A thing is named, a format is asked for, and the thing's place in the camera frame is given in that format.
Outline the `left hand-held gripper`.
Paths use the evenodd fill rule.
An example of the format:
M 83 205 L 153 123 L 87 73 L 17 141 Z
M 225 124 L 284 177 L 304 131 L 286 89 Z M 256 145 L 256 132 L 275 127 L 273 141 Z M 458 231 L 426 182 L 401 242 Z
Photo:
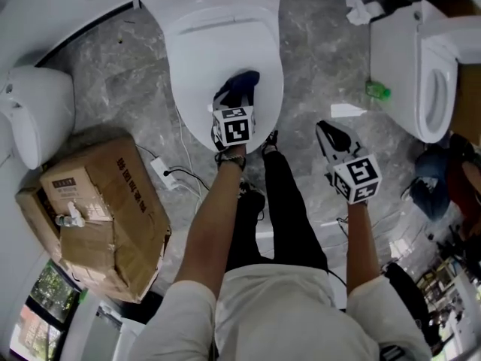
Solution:
M 240 105 L 228 106 L 222 103 L 225 95 L 215 99 L 212 104 L 213 125 L 211 138 L 218 151 L 252 141 L 255 132 L 254 107 L 246 97 Z

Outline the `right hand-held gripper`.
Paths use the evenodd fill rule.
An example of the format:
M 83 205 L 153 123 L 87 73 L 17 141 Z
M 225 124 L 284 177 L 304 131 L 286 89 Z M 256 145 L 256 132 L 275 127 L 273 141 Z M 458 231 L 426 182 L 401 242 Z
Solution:
M 316 137 L 329 163 L 331 185 L 350 205 L 366 202 L 378 193 L 383 177 L 377 159 L 351 128 L 331 120 L 319 121 Z M 335 155 L 335 151 L 344 153 Z

